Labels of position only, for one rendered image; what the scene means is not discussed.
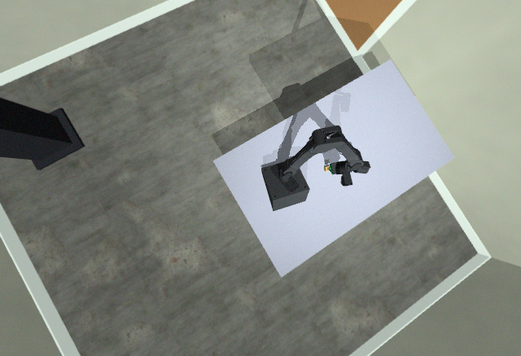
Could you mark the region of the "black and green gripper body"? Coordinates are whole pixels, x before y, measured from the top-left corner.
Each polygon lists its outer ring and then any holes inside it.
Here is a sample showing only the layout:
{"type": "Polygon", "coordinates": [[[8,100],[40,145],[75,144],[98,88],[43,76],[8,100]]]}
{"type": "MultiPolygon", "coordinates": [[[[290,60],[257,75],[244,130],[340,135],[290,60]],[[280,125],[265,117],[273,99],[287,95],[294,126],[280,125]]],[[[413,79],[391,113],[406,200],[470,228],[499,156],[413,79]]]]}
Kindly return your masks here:
{"type": "Polygon", "coordinates": [[[339,161],[339,162],[335,162],[335,163],[330,163],[332,174],[336,174],[335,169],[337,169],[337,168],[340,168],[340,169],[341,169],[340,166],[341,166],[341,164],[342,164],[343,162],[344,162],[344,161],[339,161]]]}

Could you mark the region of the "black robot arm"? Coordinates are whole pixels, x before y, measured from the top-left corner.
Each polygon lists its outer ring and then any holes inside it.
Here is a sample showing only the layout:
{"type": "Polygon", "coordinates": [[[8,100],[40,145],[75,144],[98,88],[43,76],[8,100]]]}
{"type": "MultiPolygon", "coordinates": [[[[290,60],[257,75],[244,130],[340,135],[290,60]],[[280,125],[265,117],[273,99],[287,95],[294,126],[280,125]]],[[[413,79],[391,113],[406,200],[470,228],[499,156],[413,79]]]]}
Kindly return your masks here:
{"type": "Polygon", "coordinates": [[[282,165],[275,165],[271,171],[283,186],[292,193],[300,186],[291,176],[298,172],[302,164],[318,153],[328,152],[334,148],[347,160],[341,164],[341,169],[335,169],[336,174],[343,175],[340,182],[342,186],[353,185],[350,174],[352,171],[359,174],[369,172],[370,162],[363,161],[360,151],[354,148],[344,137],[339,125],[314,130],[309,137],[309,141],[297,154],[290,159],[286,159],[282,165]],[[329,135],[331,135],[330,138],[327,138],[329,135]]]}

